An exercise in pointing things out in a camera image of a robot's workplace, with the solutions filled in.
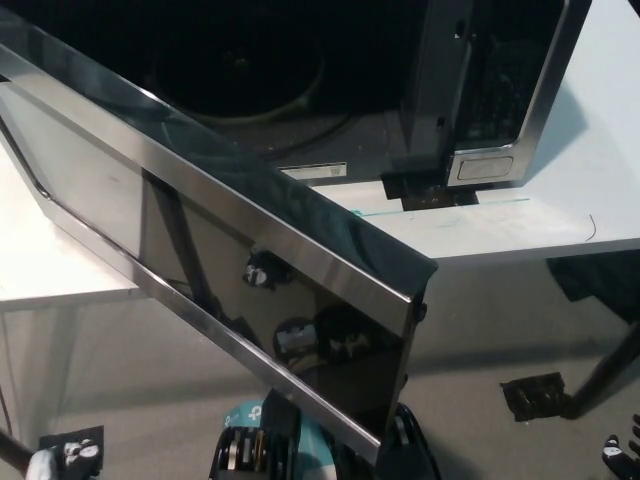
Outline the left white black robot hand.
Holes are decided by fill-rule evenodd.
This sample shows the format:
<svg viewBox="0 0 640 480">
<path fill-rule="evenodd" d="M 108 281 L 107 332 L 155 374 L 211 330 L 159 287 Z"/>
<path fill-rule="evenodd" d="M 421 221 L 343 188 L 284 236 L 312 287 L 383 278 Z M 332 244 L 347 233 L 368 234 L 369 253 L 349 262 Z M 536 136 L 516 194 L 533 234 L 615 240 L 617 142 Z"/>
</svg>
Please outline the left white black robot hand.
<svg viewBox="0 0 640 480">
<path fill-rule="evenodd" d="M 26 480 L 89 480 L 101 471 L 103 456 L 93 440 L 66 442 L 36 451 L 28 464 Z"/>
</svg>

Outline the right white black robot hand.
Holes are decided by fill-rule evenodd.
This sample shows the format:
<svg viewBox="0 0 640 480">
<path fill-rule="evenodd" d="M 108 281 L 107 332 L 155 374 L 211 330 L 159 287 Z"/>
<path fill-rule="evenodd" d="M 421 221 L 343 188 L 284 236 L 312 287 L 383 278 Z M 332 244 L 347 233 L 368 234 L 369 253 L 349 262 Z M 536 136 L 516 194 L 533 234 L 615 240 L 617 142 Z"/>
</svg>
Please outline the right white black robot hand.
<svg viewBox="0 0 640 480">
<path fill-rule="evenodd" d="M 632 433 L 634 438 L 628 442 L 628 447 L 634 457 L 630 456 L 620 445 L 616 435 L 610 435 L 602 449 L 601 458 L 608 469 L 622 480 L 639 480 L 639 437 L 640 437 L 640 417 L 634 414 Z"/>
</svg>

